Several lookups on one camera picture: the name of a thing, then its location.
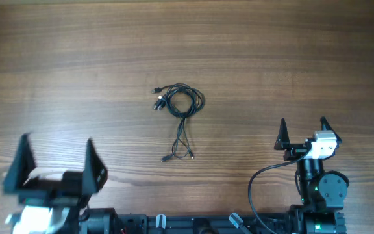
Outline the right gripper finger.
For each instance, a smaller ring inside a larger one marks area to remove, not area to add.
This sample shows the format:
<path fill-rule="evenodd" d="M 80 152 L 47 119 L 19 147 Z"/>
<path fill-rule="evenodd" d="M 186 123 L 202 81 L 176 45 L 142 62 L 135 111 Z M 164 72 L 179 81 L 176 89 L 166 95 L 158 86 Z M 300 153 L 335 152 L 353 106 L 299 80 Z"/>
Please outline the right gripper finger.
<path fill-rule="evenodd" d="M 341 138 L 338 136 L 338 134 L 335 132 L 335 130 L 330 126 L 326 117 L 322 116 L 320 118 L 320 122 L 321 122 L 321 129 L 324 130 L 324 131 L 332 131 L 334 133 L 335 137 L 336 137 L 337 143 L 341 144 L 342 143 Z"/>
<path fill-rule="evenodd" d="M 288 129 L 284 118 L 280 121 L 279 133 L 275 141 L 274 150 L 288 150 L 290 149 L 290 139 Z"/>

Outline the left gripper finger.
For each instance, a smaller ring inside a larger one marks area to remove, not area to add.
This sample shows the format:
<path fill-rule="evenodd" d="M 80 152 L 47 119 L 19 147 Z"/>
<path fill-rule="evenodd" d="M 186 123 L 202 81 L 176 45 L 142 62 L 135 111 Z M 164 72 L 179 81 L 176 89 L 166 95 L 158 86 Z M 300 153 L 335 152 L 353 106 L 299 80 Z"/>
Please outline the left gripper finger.
<path fill-rule="evenodd" d="M 86 156 L 82 173 L 82 194 L 97 194 L 108 179 L 108 170 L 98 156 L 93 140 L 89 138 L 86 143 Z"/>
<path fill-rule="evenodd" d="M 20 190 L 29 178 L 29 174 L 36 168 L 29 134 L 21 135 L 14 160 L 3 181 L 3 192 L 13 194 Z"/>

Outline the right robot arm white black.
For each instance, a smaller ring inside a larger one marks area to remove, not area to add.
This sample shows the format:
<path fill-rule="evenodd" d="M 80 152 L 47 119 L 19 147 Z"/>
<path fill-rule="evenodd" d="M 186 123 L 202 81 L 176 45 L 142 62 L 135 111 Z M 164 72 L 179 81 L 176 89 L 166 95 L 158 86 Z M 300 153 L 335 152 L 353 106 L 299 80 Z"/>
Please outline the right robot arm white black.
<path fill-rule="evenodd" d="M 292 144 L 285 119 L 280 121 L 274 149 L 284 152 L 284 160 L 295 162 L 296 184 L 301 205 L 292 205 L 288 211 L 288 233 L 347 232 L 345 218 L 340 211 L 349 188 L 349 179 L 343 173 L 326 172 L 323 161 L 335 156 L 341 138 L 326 118 L 320 119 L 321 129 L 303 143 Z"/>

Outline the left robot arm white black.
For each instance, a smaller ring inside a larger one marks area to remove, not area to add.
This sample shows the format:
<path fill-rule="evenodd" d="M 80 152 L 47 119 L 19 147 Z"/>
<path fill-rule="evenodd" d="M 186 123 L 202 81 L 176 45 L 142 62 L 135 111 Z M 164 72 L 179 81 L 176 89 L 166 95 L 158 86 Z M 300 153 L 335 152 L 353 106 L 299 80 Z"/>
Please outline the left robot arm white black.
<path fill-rule="evenodd" d="M 24 208 L 7 216 L 12 233 L 113 233 L 113 208 L 90 209 L 88 203 L 108 179 L 108 170 L 91 139 L 86 143 L 84 169 L 65 171 L 61 179 L 31 176 L 36 162 L 27 133 L 19 140 L 3 181 L 3 193 L 15 194 Z"/>

